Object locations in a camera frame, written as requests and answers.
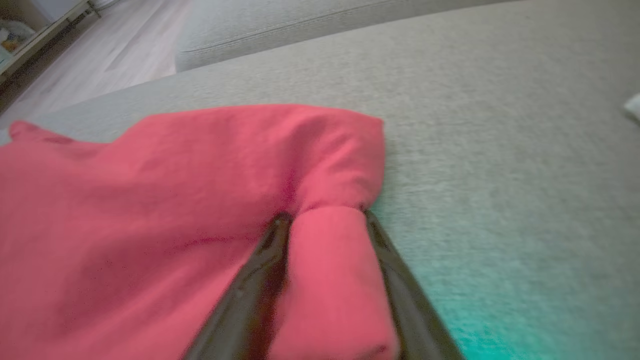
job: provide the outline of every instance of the wooden floor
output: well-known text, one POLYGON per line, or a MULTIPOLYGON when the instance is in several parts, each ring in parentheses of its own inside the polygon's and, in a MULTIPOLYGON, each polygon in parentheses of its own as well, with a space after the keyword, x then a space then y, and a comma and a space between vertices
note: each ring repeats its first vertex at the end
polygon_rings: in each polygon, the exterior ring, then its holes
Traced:
POLYGON ((174 74, 173 48, 190 2, 121 0, 102 19, 87 16, 6 86, 0 129, 174 74))

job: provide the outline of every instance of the red towel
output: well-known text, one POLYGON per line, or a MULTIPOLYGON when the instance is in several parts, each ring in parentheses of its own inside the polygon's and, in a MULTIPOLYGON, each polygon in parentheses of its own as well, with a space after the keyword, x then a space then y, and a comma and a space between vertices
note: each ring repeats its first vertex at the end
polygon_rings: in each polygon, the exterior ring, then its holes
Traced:
POLYGON ((295 221, 270 358, 397 354, 361 212, 382 184, 380 120, 268 105, 154 115, 109 144, 10 134, 1 359, 180 359, 281 211, 295 221))

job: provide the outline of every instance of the fabric texture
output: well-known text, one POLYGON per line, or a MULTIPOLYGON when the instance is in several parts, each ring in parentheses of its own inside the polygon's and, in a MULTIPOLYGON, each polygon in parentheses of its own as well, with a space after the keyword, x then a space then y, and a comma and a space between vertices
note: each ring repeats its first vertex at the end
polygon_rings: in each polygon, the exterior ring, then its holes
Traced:
POLYGON ((625 103, 625 110, 627 110, 637 120, 640 120, 640 94, 637 94, 625 103))
POLYGON ((470 360, 640 353, 640 3, 533 0, 243 56, 28 119, 298 102, 385 119, 373 211, 470 360))
POLYGON ((505 0, 196 0, 178 72, 341 31, 505 0))
POLYGON ((1 358, 180 359, 286 211, 270 358, 395 359, 362 213, 382 186, 379 119, 248 106, 155 115, 113 143, 25 122, 11 134, 0 148, 1 358))

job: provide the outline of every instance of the sofa cushion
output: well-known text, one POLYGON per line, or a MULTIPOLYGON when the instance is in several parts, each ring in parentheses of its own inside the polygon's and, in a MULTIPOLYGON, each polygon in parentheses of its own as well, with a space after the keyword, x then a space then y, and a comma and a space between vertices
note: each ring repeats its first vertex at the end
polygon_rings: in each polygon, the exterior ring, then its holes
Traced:
POLYGON ((177 71, 345 30, 505 0, 195 0, 177 71))
POLYGON ((470 360, 635 359, 640 126, 622 104, 640 89, 639 12, 636 0, 443 12, 30 120, 111 141, 151 113, 211 106, 374 115, 387 167, 373 210, 470 360))

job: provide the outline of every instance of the cushion seam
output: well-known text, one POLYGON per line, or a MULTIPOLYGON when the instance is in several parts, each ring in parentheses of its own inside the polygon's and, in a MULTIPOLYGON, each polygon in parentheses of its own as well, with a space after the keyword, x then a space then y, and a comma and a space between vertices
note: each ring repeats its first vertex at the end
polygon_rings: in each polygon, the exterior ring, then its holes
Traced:
POLYGON ((242 34, 239 35, 237 37, 234 38, 230 38, 230 39, 224 39, 222 41, 213 43, 213 44, 209 44, 209 45, 205 45, 203 47, 199 47, 196 49, 190 49, 190 50, 185 50, 185 51, 179 51, 180 54, 202 54, 202 53, 208 53, 210 51, 216 50, 216 49, 223 49, 225 47, 230 47, 236 44, 242 44, 243 42, 247 42, 256 38, 261 38, 261 37, 265 37, 268 35, 272 35, 272 34, 276 34, 276 33, 280 33, 286 30, 290 30, 290 29, 295 29, 295 28, 299 28, 300 26, 303 25, 307 25, 307 24, 313 24, 316 22, 321 22, 323 20, 326 19, 331 19, 334 18, 338 15, 342 15, 345 13, 350 13, 350 12, 355 12, 364 8, 369 8, 369 7, 373 7, 373 6, 379 6, 379 5, 384 5, 384 4, 389 4, 389 3, 398 3, 398 2, 406 2, 406 0, 385 0, 379 3, 374 3, 374 4, 368 4, 368 5, 363 5, 363 6, 359 6, 357 8, 351 8, 351 9, 345 9, 345 10, 341 10, 339 12, 333 12, 333 13, 326 13, 324 15, 321 15, 319 17, 307 17, 305 18, 305 20, 303 21, 298 21, 296 20, 295 22, 289 22, 289 23, 281 23, 275 26, 270 26, 268 28, 264 28, 264 29, 260 29, 257 31, 261 31, 259 33, 256 33, 256 31, 252 31, 251 33, 246 33, 246 34, 242 34))

